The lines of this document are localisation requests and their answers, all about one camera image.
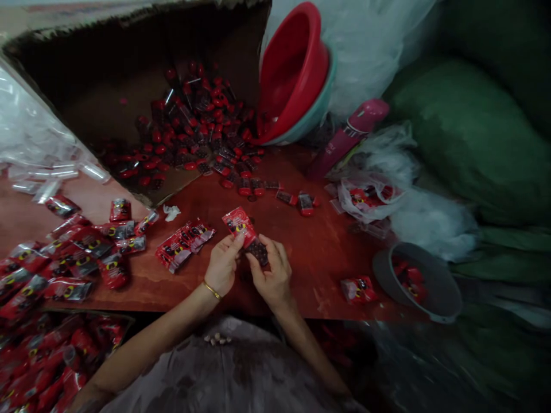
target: teal plastic basin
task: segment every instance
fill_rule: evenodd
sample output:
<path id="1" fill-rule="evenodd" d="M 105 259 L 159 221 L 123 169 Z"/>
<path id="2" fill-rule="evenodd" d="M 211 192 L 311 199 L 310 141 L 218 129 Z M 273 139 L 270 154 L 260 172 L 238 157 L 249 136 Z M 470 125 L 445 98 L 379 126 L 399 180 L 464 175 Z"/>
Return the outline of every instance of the teal plastic basin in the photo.
<path id="1" fill-rule="evenodd" d="M 283 135 L 272 139 L 269 142 L 262 144 L 262 146 L 268 145 L 288 145 L 293 142 L 297 142 L 299 139 L 307 135 L 316 126 L 319 126 L 321 120 L 327 108 L 329 107 L 329 100 L 331 99 L 331 87 L 335 81 L 335 74 L 337 72 L 337 57 L 331 45 L 326 45 L 329 51 L 329 71 L 327 78 L 321 92 L 311 108 L 304 114 L 304 116 L 294 124 L 294 126 L 285 132 Z"/>

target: table surface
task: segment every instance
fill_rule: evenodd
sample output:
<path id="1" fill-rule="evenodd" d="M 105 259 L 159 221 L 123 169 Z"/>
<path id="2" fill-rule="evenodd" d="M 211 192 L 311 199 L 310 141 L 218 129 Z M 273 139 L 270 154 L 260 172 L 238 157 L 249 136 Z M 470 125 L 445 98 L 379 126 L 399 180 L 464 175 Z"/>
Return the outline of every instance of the table surface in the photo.
<path id="1" fill-rule="evenodd" d="M 220 176 L 200 177 L 167 201 L 177 205 L 181 214 L 170 223 L 161 219 L 147 232 L 148 248 L 129 256 L 132 280 L 121 290 L 107 289 L 101 281 L 90 299 L 83 303 L 51 303 L 51 307 L 78 307 L 116 311 L 168 311 L 199 285 L 208 267 L 212 247 L 229 234 L 221 218 L 242 206 L 254 219 L 257 232 L 281 242 L 293 269 L 291 288 L 301 314 L 307 318 L 340 320 L 407 321 L 422 318 L 420 312 L 393 302 L 378 286 L 372 274 L 372 256 L 383 246 L 366 233 L 349 233 L 354 220 L 346 214 L 337 215 L 323 189 L 326 182 L 310 182 L 304 170 L 311 153 L 298 146 L 273 147 L 267 151 L 256 176 L 279 179 L 286 190 L 297 194 L 306 190 L 321 198 L 322 205 L 311 217 L 302 217 L 297 208 L 275 198 L 275 192 L 256 202 L 219 185 Z M 94 224 L 108 222 L 110 202 L 117 197 L 132 201 L 134 219 L 140 220 L 147 209 L 120 184 L 111 180 L 106 185 L 83 176 L 66 181 L 63 194 L 77 203 L 83 215 Z M 31 197 L 13 191 L 4 176 L 0 180 L 0 256 L 6 256 L 16 244 L 25 240 L 45 240 L 45 235 L 62 219 L 43 205 L 31 202 Z M 169 273 L 155 258 L 156 247 L 189 219 L 201 217 L 218 231 L 198 255 L 192 256 L 176 272 Z M 379 302 L 353 306 L 346 302 L 340 280 L 368 275 L 375 284 Z M 219 311 L 234 311 L 246 315 L 268 315 L 269 309 L 256 292 L 250 270 L 245 262 L 238 268 L 236 283 L 222 300 Z"/>

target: cardboard box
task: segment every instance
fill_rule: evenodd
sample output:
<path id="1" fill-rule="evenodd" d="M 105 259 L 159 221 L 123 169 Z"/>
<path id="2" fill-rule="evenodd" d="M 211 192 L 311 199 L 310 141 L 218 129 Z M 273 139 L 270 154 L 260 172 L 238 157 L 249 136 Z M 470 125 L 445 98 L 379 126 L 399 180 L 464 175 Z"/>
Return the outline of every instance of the cardboard box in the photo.
<path id="1" fill-rule="evenodd" d="M 105 137 L 138 143 L 134 121 L 138 115 L 151 119 L 150 102 L 168 89 L 165 71 L 176 67 L 184 74 L 191 59 L 207 66 L 217 62 L 238 98 L 256 106 L 259 50 L 271 2 L 233 9 L 224 4 L 236 1 L 221 3 L 134 5 L 131 12 L 126 5 L 127 14 L 98 14 L 102 18 L 92 22 L 88 16 L 86 25 L 72 21 L 69 27 L 61 26 L 57 9 L 58 18 L 48 21 L 59 27 L 18 33 L 2 45 L 2 54 L 89 149 Z M 161 190 L 151 194 L 119 182 L 144 205 L 156 207 L 199 174 L 170 169 L 166 176 Z"/>

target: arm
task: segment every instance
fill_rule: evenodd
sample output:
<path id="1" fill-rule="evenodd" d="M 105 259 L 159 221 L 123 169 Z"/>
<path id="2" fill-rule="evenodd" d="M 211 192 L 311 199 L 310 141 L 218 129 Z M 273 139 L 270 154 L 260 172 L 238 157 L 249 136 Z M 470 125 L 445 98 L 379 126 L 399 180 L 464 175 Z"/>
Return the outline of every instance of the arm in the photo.
<path id="1" fill-rule="evenodd" d="M 247 254 L 255 287 L 271 308 L 291 345 L 318 374 L 327 389 L 336 395 L 349 395 L 350 390 L 298 312 L 289 287 L 292 271 L 285 248 L 264 235 L 259 238 L 266 246 L 270 271 L 262 271 L 257 259 Z"/>
<path id="2" fill-rule="evenodd" d="M 236 260 L 242 246 L 242 236 L 234 240 L 229 235 L 212 249 L 205 283 L 222 297 L 234 284 Z M 103 407 L 163 353 L 185 339 L 218 302 L 205 285 L 198 286 L 180 304 L 144 328 L 109 357 L 77 394 L 69 411 L 76 412 L 91 403 L 94 408 Z"/>

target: red plastic basin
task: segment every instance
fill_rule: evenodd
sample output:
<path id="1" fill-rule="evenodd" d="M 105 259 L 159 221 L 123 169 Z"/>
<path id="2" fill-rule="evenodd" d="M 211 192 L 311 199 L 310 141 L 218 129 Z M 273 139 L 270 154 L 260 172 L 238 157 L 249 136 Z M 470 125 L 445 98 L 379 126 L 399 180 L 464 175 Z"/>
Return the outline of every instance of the red plastic basin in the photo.
<path id="1" fill-rule="evenodd" d="M 320 12 L 305 2 L 289 13 L 270 40 L 260 74 L 259 139 L 253 143 L 261 145 L 287 132 L 316 100 L 329 68 L 320 32 Z"/>

